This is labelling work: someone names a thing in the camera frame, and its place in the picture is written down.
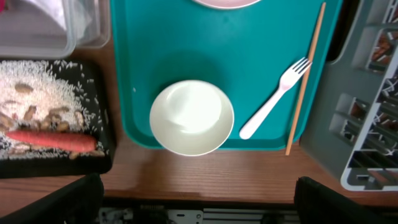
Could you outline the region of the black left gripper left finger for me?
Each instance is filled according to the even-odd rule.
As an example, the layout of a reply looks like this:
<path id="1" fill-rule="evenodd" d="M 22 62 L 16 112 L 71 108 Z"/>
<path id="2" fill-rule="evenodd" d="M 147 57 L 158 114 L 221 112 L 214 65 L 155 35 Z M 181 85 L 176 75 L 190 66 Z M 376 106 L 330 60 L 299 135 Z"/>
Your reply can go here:
<path id="1" fill-rule="evenodd" d="M 1 223 L 93 223 L 103 199 L 100 175 L 90 174 L 2 217 Z"/>

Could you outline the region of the white bowl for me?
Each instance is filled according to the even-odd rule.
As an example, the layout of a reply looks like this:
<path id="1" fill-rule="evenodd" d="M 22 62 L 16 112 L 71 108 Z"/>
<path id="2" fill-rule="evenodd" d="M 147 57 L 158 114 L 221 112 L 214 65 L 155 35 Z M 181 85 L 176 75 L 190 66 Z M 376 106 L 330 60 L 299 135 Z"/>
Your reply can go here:
<path id="1" fill-rule="evenodd" d="M 220 148 L 234 127 L 234 108 L 216 85 L 184 80 L 169 85 L 155 98 L 150 130 L 166 150 L 195 157 Z"/>

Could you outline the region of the cooked rice with peanuts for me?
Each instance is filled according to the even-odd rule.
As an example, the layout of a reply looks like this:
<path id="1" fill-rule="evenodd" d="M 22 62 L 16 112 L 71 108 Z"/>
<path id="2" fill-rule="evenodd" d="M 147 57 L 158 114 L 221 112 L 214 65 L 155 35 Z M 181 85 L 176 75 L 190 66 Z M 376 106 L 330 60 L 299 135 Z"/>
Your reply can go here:
<path id="1" fill-rule="evenodd" d="M 96 148 L 84 155 L 108 155 L 109 147 L 101 138 L 106 123 L 100 93 L 94 70 L 81 62 L 1 61 L 1 160 L 80 156 L 6 136 L 17 129 L 89 134 L 97 139 Z"/>

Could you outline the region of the white plastic fork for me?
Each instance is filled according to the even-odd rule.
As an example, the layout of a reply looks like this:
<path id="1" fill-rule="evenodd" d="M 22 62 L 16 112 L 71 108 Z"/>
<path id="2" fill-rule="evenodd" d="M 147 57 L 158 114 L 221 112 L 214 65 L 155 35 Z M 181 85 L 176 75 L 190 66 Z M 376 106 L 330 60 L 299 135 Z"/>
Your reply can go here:
<path id="1" fill-rule="evenodd" d="M 256 113 L 245 123 L 239 132 L 241 139 L 247 140 L 257 131 L 263 121 L 283 95 L 289 91 L 311 67 L 312 62 L 308 58 L 301 58 L 291 65 L 280 77 L 279 86 L 275 93 L 262 105 Z"/>

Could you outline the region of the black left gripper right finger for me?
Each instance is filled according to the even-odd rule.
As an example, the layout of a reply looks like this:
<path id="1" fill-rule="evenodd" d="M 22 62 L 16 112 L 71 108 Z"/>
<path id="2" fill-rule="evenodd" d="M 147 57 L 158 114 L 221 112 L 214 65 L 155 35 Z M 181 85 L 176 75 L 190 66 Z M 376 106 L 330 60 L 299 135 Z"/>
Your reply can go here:
<path id="1" fill-rule="evenodd" d="M 309 178 L 296 181 L 294 204 L 301 224 L 383 224 L 389 220 Z"/>

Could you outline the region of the white tissue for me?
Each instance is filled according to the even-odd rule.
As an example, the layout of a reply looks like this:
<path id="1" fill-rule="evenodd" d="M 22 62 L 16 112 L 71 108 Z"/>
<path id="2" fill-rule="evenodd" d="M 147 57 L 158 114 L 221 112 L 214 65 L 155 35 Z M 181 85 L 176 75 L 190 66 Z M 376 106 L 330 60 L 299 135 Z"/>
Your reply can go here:
<path id="1" fill-rule="evenodd" d="M 62 0 L 26 0 L 25 2 L 40 9 L 60 25 L 62 29 L 66 29 L 65 4 Z M 93 18 L 90 16 L 88 10 L 83 6 L 82 1 L 72 0 L 70 6 L 72 7 L 72 18 L 75 24 L 75 36 L 80 40 L 84 37 L 88 26 L 93 22 Z"/>

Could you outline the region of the orange carrot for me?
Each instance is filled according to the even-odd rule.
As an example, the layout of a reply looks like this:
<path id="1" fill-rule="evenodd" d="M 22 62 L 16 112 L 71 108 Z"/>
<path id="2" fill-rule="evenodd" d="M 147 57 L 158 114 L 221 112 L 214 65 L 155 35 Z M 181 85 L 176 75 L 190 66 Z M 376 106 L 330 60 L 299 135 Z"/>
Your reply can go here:
<path id="1" fill-rule="evenodd" d="M 16 141 L 71 152 L 91 152 L 96 149 L 96 139 L 80 133 L 16 130 L 7 132 L 6 136 Z"/>

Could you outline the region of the pink saucer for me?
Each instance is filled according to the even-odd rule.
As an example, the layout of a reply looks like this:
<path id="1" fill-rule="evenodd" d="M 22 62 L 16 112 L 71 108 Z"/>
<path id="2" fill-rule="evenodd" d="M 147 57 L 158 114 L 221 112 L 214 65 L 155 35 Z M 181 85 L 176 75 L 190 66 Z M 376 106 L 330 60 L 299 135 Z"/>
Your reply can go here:
<path id="1" fill-rule="evenodd" d="M 259 1 L 261 0 L 193 0 L 193 2 L 202 6 L 222 10 L 241 9 L 256 4 Z"/>

